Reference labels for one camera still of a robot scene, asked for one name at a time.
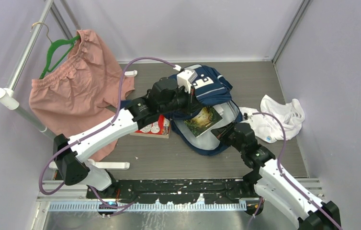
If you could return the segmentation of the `green jungle cover book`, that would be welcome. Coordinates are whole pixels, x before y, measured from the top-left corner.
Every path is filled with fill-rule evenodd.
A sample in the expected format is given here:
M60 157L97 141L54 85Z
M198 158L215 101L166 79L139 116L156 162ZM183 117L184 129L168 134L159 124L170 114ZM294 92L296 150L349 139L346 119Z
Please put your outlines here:
M197 138L222 120L222 116L212 106L204 107L195 117L184 120L184 124Z

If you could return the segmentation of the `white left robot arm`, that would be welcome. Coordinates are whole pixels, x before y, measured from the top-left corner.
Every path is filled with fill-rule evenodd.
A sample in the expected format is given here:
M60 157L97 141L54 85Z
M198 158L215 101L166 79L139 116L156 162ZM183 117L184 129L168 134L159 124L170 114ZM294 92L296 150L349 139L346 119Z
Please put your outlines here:
M192 114L203 107L198 101L198 89L204 84L197 77L187 79L161 78L146 95L125 104L116 114L85 132L54 138L54 159L65 185L86 184L106 198L117 192L113 176L88 163L95 152L113 141L133 133L158 120L160 115L181 111Z

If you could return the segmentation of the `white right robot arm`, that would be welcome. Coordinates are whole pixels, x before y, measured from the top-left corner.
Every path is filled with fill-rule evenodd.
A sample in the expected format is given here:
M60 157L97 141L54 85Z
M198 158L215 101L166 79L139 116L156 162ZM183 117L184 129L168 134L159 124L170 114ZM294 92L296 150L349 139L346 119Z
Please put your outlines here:
M338 206L312 194L258 143L248 123L230 123L211 133L221 144L235 148L252 171L243 177L246 195L268 200L299 230L340 230Z

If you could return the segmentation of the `navy blue student backpack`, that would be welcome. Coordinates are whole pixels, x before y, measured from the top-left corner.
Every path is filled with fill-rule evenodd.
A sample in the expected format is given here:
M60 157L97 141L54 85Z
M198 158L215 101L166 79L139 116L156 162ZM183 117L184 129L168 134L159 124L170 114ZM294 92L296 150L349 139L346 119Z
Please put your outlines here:
M191 85L203 108L192 114L182 111L168 113L171 129L195 152L204 156L217 155L228 147L212 134L211 130L243 120L239 107L233 102L233 86L216 69L195 64L186 70L193 73Z

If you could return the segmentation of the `red cover book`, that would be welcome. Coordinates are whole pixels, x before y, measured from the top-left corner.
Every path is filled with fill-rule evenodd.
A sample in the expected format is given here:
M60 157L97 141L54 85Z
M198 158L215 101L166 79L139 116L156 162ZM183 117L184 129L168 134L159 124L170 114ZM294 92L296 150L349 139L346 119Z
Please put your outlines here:
M163 115L160 115L158 121L147 125L146 127L131 133L132 136L152 137L152 138L169 138L170 121Z

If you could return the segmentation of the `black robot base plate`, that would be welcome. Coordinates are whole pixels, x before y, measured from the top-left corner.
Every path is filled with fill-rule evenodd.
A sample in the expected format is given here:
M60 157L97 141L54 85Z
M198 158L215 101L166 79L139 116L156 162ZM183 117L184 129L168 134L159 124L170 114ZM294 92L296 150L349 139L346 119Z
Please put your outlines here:
M255 193L253 185L242 179L156 179L156 180L118 180L108 194L98 192L104 200L135 202L138 204L195 204L201 197L203 203L236 204L246 201L247 204L261 205L265 199Z

